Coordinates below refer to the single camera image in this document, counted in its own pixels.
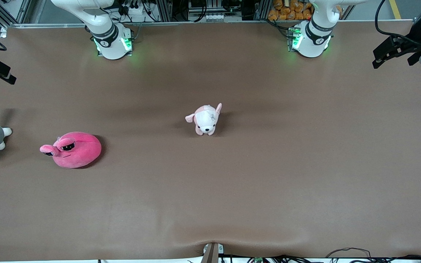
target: snack package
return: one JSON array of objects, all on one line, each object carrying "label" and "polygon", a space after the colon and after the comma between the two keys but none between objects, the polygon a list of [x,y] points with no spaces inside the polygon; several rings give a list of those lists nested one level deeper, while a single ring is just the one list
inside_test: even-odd
[{"label": "snack package", "polygon": [[342,7],[340,5],[337,6],[337,10],[339,10],[339,16],[342,17]]},{"label": "snack package", "polygon": [[311,19],[311,11],[309,9],[306,9],[303,11],[303,19],[306,19],[306,20]]},{"label": "snack package", "polygon": [[284,7],[284,3],[282,2],[282,0],[273,0],[272,4],[274,5],[274,8],[276,10],[280,10],[282,7]]},{"label": "snack package", "polygon": [[295,19],[295,11],[292,10],[290,14],[287,15],[287,20],[294,20]]},{"label": "snack package", "polygon": [[292,0],[290,2],[290,9],[294,10],[295,12],[303,11],[304,3],[298,2],[297,0]]},{"label": "snack package", "polygon": [[303,20],[303,14],[302,13],[295,13],[295,20]]},{"label": "snack package", "polygon": [[290,12],[290,7],[282,7],[282,9],[280,10],[280,15],[288,15],[290,14]]},{"label": "snack package", "polygon": [[277,20],[279,12],[277,10],[270,10],[268,15],[268,20],[274,21]]}]

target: metal bracket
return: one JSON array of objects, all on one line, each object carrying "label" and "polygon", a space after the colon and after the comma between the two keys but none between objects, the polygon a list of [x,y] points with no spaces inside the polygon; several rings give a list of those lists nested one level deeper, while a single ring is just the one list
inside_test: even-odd
[{"label": "metal bracket", "polygon": [[217,243],[210,243],[206,245],[204,256],[201,263],[219,263],[219,247],[223,246]]},{"label": "metal bracket", "polygon": [[1,32],[1,34],[0,34],[1,38],[7,37],[7,29],[6,28],[1,28],[0,32]]}]

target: pink plush blob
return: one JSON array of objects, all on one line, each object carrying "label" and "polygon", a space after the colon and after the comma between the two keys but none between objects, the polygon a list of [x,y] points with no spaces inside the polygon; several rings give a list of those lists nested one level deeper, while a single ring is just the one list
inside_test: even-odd
[{"label": "pink plush blob", "polygon": [[94,161],[102,151],[100,141],[94,135],[74,131],[67,133],[53,144],[43,145],[40,152],[53,156],[63,168],[79,168]]}]

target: white and pink plush dog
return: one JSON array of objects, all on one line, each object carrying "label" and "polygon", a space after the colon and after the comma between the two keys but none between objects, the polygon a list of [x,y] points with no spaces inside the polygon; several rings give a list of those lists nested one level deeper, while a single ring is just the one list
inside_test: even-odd
[{"label": "white and pink plush dog", "polygon": [[198,108],[192,115],[186,116],[186,121],[196,124],[196,133],[198,135],[213,135],[215,132],[215,125],[219,120],[222,103],[219,103],[217,108],[210,105],[204,105]]}]

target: green led light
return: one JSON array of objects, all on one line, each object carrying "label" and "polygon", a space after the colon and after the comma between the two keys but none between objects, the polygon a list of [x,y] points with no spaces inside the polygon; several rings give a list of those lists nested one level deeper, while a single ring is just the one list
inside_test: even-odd
[{"label": "green led light", "polygon": [[123,43],[123,46],[124,46],[124,48],[125,48],[126,50],[131,50],[131,48],[132,48],[132,43],[131,43],[131,40],[130,40],[130,39],[124,39],[124,38],[121,38],[121,42]]},{"label": "green led light", "polygon": [[303,40],[303,34],[300,33],[294,40],[293,40],[293,44],[292,47],[297,49],[300,47],[300,43]]}]

